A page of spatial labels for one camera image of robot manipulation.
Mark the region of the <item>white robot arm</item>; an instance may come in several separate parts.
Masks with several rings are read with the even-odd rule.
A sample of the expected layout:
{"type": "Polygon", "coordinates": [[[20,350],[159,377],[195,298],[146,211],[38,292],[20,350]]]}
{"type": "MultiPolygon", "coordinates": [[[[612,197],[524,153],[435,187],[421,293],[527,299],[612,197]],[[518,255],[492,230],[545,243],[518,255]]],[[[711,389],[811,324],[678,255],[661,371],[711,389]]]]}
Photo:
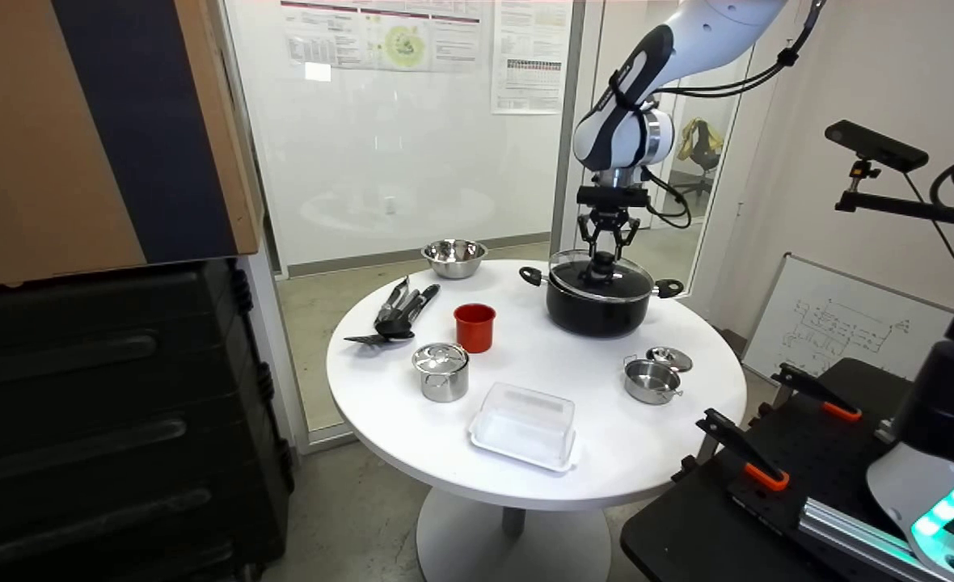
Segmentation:
{"type": "Polygon", "coordinates": [[[616,263],[639,222],[629,206],[645,206],[642,172],[665,158],[676,143],[672,119],[661,113],[663,97],[738,97],[797,62],[801,44],[827,0],[809,0],[806,18],[775,59],[738,82],[695,84],[695,73],[746,56],[773,26],[786,0],[678,0],[629,56],[609,73],[597,99],[580,116],[573,154],[592,175],[574,199],[580,236],[592,255],[616,263]]]}

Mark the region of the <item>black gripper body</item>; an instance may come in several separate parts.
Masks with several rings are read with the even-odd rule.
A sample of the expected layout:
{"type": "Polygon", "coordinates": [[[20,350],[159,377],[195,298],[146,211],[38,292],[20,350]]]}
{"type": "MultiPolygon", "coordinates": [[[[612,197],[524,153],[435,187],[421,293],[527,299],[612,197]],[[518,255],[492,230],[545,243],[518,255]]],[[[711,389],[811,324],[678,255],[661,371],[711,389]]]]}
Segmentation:
{"type": "Polygon", "coordinates": [[[600,227],[600,233],[612,233],[612,227],[634,220],[629,206],[651,205],[651,197],[639,183],[629,183],[629,187],[584,183],[574,194],[574,199],[581,205],[580,216],[592,216],[600,227]]]}

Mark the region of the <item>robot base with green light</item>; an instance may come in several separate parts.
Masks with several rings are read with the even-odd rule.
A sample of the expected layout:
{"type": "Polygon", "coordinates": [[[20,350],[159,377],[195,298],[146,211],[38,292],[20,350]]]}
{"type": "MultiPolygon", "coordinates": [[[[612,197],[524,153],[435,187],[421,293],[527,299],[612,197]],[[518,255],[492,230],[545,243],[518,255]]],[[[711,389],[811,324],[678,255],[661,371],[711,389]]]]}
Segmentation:
{"type": "Polygon", "coordinates": [[[954,582],[954,320],[893,418],[893,436],[865,488],[909,551],[954,582]]]}

